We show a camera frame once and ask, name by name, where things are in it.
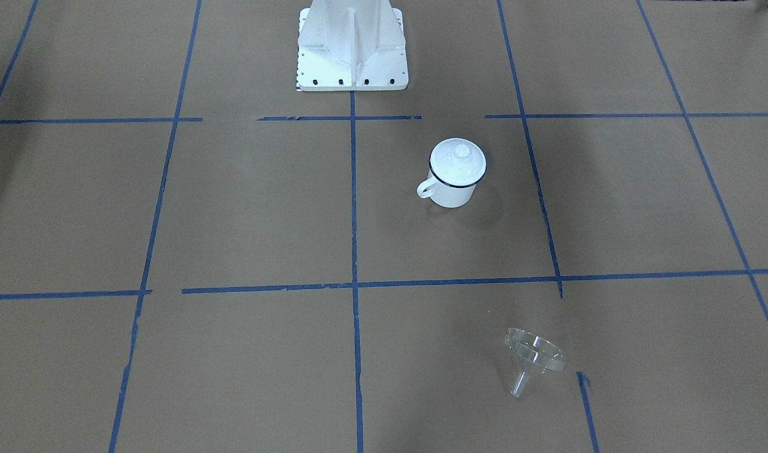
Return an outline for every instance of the transparent object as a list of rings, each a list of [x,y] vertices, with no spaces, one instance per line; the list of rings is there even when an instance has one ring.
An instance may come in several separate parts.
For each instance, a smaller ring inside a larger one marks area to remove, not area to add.
[[[510,350],[510,357],[516,366],[515,378],[510,393],[516,398],[535,376],[552,372],[562,372],[568,365],[568,357],[552,342],[542,339],[534,333],[511,327],[507,329],[504,344]]]

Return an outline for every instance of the gray surface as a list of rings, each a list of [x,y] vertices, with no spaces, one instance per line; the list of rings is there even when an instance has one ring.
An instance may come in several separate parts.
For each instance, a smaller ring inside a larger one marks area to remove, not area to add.
[[[1,452],[104,451],[114,420],[119,452],[353,451],[357,415],[368,453],[591,451],[576,372],[602,451],[768,451],[768,319],[748,276],[566,281],[559,298],[521,120],[484,118],[519,112],[496,0],[396,0],[409,89],[355,98],[358,115],[422,115],[355,124],[357,363],[351,123],[256,121],[351,114],[345,92],[294,91],[307,3],[203,2],[181,115],[204,121],[176,128],[148,295],[172,124],[0,125]],[[503,3],[527,112],[679,111],[633,2]],[[0,4],[0,83],[30,5]],[[768,111],[766,11],[643,5],[688,111]],[[194,6],[42,0],[0,120],[173,116]],[[768,118],[692,121],[768,269]],[[563,276],[743,271],[682,118],[528,132]],[[415,194],[449,137],[490,163],[456,210]],[[499,277],[550,281],[483,284]],[[325,283],[346,288],[181,293]],[[45,294],[79,291],[133,292]],[[514,400],[505,327],[570,366]]]

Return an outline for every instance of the container with lid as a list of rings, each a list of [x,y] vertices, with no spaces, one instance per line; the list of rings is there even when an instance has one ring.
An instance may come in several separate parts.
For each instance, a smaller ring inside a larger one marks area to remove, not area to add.
[[[431,152],[429,175],[418,186],[418,195],[439,206],[462,206],[486,171],[484,152],[475,143],[464,138],[442,140]]]

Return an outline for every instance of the white lid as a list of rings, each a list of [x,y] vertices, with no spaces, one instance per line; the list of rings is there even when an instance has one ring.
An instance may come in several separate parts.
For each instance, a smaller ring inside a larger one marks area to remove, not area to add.
[[[447,186],[473,186],[484,177],[487,160],[484,152],[470,140],[448,138],[431,152],[431,172]]]

